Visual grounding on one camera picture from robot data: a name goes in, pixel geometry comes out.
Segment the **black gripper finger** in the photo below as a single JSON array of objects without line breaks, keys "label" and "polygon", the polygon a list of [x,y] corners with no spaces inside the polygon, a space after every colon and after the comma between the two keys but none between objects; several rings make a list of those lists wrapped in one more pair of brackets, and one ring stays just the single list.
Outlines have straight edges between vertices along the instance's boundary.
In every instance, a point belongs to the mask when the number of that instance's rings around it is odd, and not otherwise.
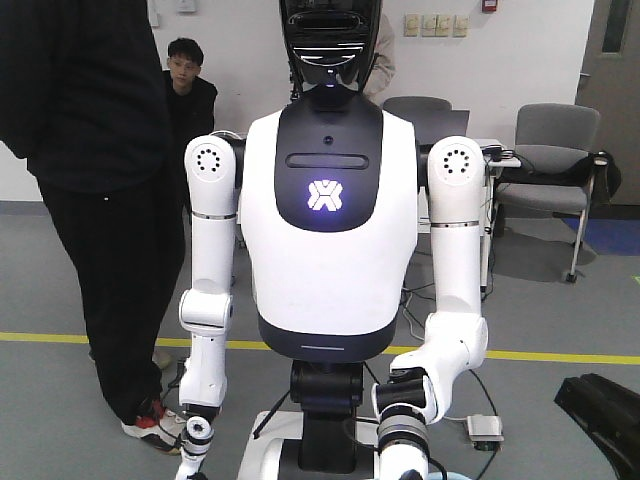
[{"label": "black gripper finger", "polygon": [[554,402],[605,455],[618,479],[639,478],[639,394],[595,373],[565,378]]}]

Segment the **white robot arm screen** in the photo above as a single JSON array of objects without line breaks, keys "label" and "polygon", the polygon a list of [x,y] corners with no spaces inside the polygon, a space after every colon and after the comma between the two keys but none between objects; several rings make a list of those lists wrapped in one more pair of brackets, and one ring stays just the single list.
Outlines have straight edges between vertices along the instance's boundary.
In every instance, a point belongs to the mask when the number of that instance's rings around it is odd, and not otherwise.
[{"label": "white robot arm screen", "polygon": [[[456,378],[485,358],[478,225],[484,172],[480,146],[464,136],[444,138],[428,154],[436,309],[425,321],[423,344],[397,356],[389,382],[372,389],[381,479],[427,478],[434,463],[427,427],[449,410]],[[617,478],[638,478],[637,393],[584,374],[564,380],[555,401],[605,455]]]},{"label": "white robot arm screen", "polygon": [[226,335],[232,315],[231,279],[237,217],[236,155],[216,135],[190,141],[184,156],[191,198],[191,287],[179,304],[191,350],[180,381],[187,415],[178,479],[194,479],[213,437],[212,422],[227,390]]}]

